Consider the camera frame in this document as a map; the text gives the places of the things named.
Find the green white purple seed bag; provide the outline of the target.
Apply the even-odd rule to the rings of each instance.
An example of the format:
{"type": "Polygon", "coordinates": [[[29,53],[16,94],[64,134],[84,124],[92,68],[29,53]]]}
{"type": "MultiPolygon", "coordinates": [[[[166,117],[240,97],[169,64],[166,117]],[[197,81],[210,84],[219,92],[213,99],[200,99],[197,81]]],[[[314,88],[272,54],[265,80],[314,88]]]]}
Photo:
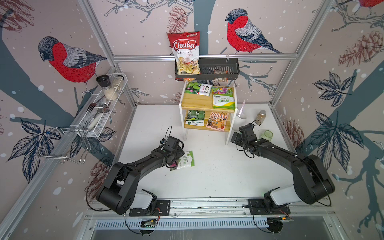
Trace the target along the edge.
{"type": "Polygon", "coordinates": [[[178,160],[176,160],[171,166],[170,170],[175,171],[184,168],[190,168],[195,166],[195,159],[193,151],[185,152],[185,154],[178,160]]]}

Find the green flower seed bag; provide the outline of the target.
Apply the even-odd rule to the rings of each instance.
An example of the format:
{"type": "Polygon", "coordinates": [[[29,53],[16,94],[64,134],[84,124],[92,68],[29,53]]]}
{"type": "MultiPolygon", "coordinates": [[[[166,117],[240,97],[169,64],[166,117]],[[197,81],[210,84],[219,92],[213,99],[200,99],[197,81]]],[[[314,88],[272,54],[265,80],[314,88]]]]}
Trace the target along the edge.
{"type": "Polygon", "coordinates": [[[236,108],[234,90],[231,87],[212,87],[213,108],[234,110],[236,108]]]}

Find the mimosa seed bag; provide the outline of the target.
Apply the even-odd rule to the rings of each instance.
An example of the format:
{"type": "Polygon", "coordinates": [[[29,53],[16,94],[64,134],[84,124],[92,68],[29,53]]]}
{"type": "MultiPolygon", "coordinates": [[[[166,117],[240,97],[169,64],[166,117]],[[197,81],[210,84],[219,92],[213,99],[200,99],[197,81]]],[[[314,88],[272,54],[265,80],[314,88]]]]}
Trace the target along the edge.
{"type": "Polygon", "coordinates": [[[197,82],[189,82],[186,85],[185,93],[199,95],[201,92],[201,87],[202,84],[199,84],[197,82]]]}

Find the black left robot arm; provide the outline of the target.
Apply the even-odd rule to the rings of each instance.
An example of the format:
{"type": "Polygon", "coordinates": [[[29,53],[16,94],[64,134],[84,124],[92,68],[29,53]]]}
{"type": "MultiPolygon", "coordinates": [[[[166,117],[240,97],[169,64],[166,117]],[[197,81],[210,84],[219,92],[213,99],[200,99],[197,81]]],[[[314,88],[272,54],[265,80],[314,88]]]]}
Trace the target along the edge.
{"type": "Polygon", "coordinates": [[[130,208],[138,208],[134,200],[139,181],[156,169],[170,167],[184,154],[183,141],[169,136],[148,156],[132,163],[118,162],[112,165],[96,194],[96,200],[118,215],[126,213],[130,208]]]}

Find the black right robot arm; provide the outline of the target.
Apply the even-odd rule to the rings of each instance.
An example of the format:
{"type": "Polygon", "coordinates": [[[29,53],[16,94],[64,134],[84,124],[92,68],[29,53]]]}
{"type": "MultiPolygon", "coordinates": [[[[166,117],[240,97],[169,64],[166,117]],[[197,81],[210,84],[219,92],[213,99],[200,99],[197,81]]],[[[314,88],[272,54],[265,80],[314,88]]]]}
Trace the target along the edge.
{"type": "Polygon", "coordinates": [[[267,192],[267,202],[276,206],[295,202],[312,205],[335,192],[335,185],[319,157],[296,154],[268,140],[258,139],[253,128],[252,123],[239,127],[240,131],[233,134],[231,142],[241,147],[245,153],[268,159],[284,167],[293,176],[291,186],[267,192]]]}

